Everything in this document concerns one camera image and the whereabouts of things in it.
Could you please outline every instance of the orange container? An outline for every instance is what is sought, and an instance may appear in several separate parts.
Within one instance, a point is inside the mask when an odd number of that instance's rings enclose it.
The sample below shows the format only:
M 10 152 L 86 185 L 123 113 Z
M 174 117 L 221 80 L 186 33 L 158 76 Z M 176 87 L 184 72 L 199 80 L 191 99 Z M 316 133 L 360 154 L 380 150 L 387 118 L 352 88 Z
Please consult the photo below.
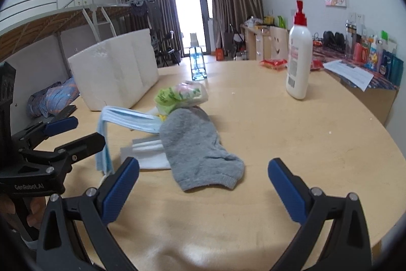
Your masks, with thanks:
M 223 61 L 224 60 L 224 52 L 223 49 L 217 48 L 216 49 L 216 60 Z

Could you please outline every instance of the blue face mask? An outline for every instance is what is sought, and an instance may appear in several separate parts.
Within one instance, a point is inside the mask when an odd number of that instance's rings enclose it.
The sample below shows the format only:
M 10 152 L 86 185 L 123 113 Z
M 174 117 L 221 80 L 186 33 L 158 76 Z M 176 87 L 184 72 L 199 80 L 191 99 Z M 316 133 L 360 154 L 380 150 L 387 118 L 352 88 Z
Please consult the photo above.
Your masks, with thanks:
M 105 176 L 114 173 L 113 165 L 108 151 L 107 144 L 107 122 L 118 124 L 133 130 L 144 131 L 151 134 L 159 134 L 162 121 L 159 117 L 140 113 L 127 108 L 106 106 L 101 111 L 97 132 L 104 136 L 106 146 L 95 155 L 96 169 L 103 171 Z

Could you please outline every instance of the sock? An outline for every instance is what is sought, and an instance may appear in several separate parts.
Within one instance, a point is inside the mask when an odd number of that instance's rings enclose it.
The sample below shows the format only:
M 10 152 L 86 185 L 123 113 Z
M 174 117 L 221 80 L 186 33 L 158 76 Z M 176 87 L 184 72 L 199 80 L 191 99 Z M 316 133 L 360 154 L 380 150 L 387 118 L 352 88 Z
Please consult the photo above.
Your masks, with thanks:
M 171 112 L 160 138 L 173 177 L 184 191 L 214 184 L 233 189 L 244 173 L 243 161 L 220 145 L 214 124 L 201 108 Z

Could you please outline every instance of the human hand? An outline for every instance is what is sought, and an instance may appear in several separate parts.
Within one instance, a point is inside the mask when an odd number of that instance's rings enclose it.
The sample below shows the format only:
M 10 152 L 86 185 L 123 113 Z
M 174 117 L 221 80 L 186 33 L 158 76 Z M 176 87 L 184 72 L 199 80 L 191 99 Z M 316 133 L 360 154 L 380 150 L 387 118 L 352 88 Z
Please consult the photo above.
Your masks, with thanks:
M 31 213 L 27 216 L 27 224 L 31 227 L 39 229 L 41 227 L 42 217 L 44 216 L 46 208 L 45 197 L 32 198 L 30 203 Z M 12 200 L 5 194 L 0 195 L 0 213 L 2 214 L 15 214 L 15 206 Z

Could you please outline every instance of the sheet of paper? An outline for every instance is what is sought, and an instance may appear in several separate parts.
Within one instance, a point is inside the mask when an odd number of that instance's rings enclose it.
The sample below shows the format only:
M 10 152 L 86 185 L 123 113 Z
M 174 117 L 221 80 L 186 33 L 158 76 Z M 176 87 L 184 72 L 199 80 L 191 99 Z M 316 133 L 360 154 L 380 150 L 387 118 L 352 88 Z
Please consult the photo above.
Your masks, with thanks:
M 374 75 L 355 66 L 343 63 L 341 60 L 335 60 L 327 62 L 324 65 L 325 69 L 332 71 L 338 75 L 350 80 L 356 86 L 358 86 L 363 92 L 367 89 Z

